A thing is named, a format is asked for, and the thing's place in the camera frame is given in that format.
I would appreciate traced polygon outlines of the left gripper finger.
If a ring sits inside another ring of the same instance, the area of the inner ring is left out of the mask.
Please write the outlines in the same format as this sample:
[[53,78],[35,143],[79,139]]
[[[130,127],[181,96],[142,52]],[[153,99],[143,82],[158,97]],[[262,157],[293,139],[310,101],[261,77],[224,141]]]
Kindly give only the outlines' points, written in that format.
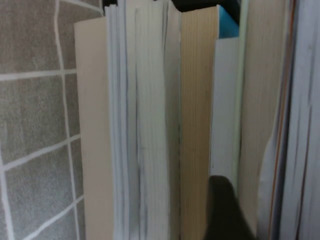
[[208,179],[205,240],[255,240],[230,180],[222,175]]

